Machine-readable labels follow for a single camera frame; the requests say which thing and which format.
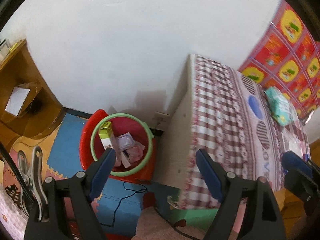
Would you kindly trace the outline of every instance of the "wall outlet plate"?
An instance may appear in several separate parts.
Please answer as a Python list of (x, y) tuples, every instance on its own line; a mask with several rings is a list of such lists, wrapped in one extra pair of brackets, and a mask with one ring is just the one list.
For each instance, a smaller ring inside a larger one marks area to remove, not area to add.
[(161, 112), (155, 112), (155, 115), (152, 118), (152, 122), (154, 123), (153, 129), (164, 131), (165, 128), (169, 125), (170, 115), (164, 114)]

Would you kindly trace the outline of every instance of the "checkered bedsheet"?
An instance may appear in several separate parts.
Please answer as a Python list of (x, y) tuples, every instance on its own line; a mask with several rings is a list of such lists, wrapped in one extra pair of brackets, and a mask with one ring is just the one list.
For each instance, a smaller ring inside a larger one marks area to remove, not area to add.
[[(274, 191), (283, 187), (281, 156), (285, 152), (280, 127), (271, 117), (260, 85), (223, 64), (196, 56), (192, 66), (192, 123), (188, 177), (178, 208), (214, 208), (214, 199), (196, 165), (200, 148), (226, 171), (256, 180), (265, 176)], [(286, 127), (300, 141), (304, 159), (310, 156), (303, 126)]]

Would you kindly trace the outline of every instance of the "white paper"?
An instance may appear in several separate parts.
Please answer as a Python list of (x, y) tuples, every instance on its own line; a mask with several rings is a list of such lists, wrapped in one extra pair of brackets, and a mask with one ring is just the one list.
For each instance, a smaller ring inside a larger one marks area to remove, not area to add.
[(12, 94), (9, 98), (9, 101), (7, 103), (5, 110), (10, 114), (18, 116), (19, 111), (29, 91), (30, 91), (30, 88), (15, 87), (12, 91)]

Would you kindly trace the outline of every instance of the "white wall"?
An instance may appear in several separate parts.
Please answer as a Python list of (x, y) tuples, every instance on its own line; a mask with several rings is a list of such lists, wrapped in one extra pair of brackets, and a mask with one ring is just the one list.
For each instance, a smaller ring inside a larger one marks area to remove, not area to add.
[(305, 126), (309, 143), (320, 138), (320, 108), (318, 108)]
[(186, 89), (189, 53), (238, 68), (280, 0), (26, 0), (0, 34), (26, 38), (66, 107), (129, 112), (152, 124)]

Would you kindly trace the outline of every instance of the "wooden cabinet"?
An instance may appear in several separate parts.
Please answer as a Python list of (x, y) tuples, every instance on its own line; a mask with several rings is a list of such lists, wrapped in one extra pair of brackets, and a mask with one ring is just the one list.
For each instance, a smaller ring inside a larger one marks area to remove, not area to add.
[[(18, 116), (5, 111), (16, 86), (30, 88)], [(10, 150), (19, 136), (41, 139), (62, 121), (65, 112), (33, 62), (26, 41), (19, 41), (0, 63), (0, 140)]]
[[(320, 166), (320, 139), (310, 144), (311, 160)], [(290, 191), (285, 190), (284, 208), (282, 209), (282, 218), (288, 236), (293, 225), (304, 213), (303, 202), (293, 195)]]

